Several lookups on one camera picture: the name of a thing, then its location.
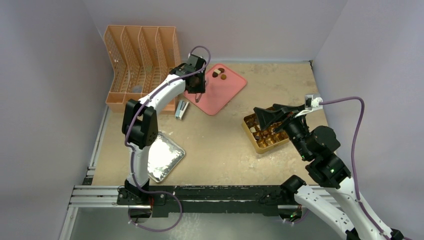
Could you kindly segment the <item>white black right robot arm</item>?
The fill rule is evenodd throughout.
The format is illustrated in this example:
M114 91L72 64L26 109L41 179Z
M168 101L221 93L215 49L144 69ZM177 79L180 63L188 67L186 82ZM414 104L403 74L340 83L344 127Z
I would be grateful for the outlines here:
M295 201L327 223L343 240L402 240L400 230L389 227L372 210L356 187L354 174L335 151L340 147L334 130L318 126L309 130L306 115L322 109L320 102L310 106L274 104L275 110L255 107L261 130L280 123L276 132L288 135L303 161L309 176L339 207L315 193L300 177L293 175L282 184L280 196L288 204Z

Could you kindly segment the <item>gold chocolate box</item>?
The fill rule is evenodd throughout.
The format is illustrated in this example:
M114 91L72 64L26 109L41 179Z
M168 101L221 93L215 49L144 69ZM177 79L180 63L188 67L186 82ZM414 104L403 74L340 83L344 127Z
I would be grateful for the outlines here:
M258 154L264 154L289 142L285 131L274 132L281 125L280 122L273 123L266 130L261 130L255 113L245 116L241 125Z

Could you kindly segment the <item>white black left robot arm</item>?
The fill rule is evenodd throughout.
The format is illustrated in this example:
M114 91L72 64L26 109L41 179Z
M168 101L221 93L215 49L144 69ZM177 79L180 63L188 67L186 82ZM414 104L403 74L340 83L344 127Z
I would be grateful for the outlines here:
M158 114L183 92L203 94L206 91L205 69L208 61L190 54L187 62L173 68L165 80L139 100L130 99L122 122L124 144L129 150L129 175L124 188L138 205L149 199L148 160L151 145L158 135Z

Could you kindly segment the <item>pink plastic tray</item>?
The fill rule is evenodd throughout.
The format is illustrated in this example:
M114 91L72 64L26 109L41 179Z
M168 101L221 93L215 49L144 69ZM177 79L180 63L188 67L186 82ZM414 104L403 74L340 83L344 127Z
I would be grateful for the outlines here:
M224 72L214 77L215 69L224 68ZM184 97L207 115L216 115L247 84L240 74L222 63L217 63L206 73L206 88L201 100L195 103L195 94L185 92Z

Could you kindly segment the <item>pink tongs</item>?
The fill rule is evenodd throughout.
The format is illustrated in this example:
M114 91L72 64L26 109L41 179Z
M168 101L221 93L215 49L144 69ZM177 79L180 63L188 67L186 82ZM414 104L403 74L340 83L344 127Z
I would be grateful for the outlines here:
M195 101L195 103L198 103L201 100L202 96L203 96L203 93L196 93L194 95L194 101Z

